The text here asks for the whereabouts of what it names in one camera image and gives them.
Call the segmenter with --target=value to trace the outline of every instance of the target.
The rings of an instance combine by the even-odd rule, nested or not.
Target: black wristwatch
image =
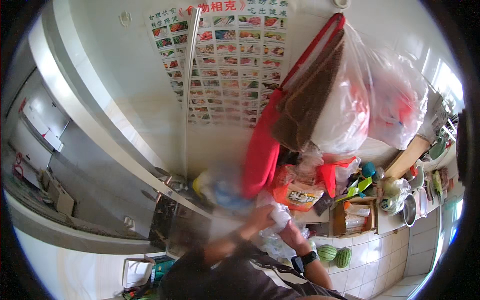
[[[317,259],[317,254],[315,251],[310,251],[304,256],[294,256],[292,257],[292,265],[295,271],[301,273],[305,272],[305,266]]]

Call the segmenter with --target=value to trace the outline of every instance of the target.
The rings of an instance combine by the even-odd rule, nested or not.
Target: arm
[[[288,246],[295,250],[298,256],[304,256],[312,251],[312,247],[292,221],[287,223],[287,226],[280,232],[280,236]],[[333,289],[332,280],[319,260],[314,260],[305,266],[304,276],[323,288]]]
[[[238,235],[244,240],[250,240],[260,230],[272,226],[275,221],[269,215],[273,209],[271,205],[254,209],[245,225],[236,230]],[[213,241],[204,248],[205,265],[213,266],[232,254],[236,247],[237,244],[229,236]]]

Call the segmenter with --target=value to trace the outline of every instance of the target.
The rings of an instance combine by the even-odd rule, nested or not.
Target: cardboard box
[[[362,234],[368,233],[372,230],[377,229],[377,222],[375,220],[376,215],[376,205],[375,205],[376,197],[365,197],[365,198],[352,198],[348,201],[352,204],[361,204],[361,205],[368,205],[370,207],[370,214],[367,217],[367,223],[365,224],[365,231],[359,233],[351,233],[346,234],[347,226],[345,225],[345,217],[346,213],[343,209],[342,203],[339,203],[335,209],[333,209],[333,235],[338,238],[353,238],[360,236]]]

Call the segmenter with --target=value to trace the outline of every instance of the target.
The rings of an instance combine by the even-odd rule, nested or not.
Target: watermelon
[[[350,250],[349,248],[337,250],[335,256],[335,264],[339,269],[345,268],[350,263],[351,258],[352,250]]]
[[[330,245],[317,247],[318,259],[322,262],[332,261],[336,256],[336,248]]]

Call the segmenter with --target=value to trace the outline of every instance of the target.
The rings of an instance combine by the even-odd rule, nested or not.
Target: stainless steel bowl
[[[412,227],[413,223],[415,223],[415,215],[417,214],[417,204],[411,194],[405,198],[404,203],[405,206],[403,206],[403,210],[400,214],[402,215],[403,222],[408,227]]]

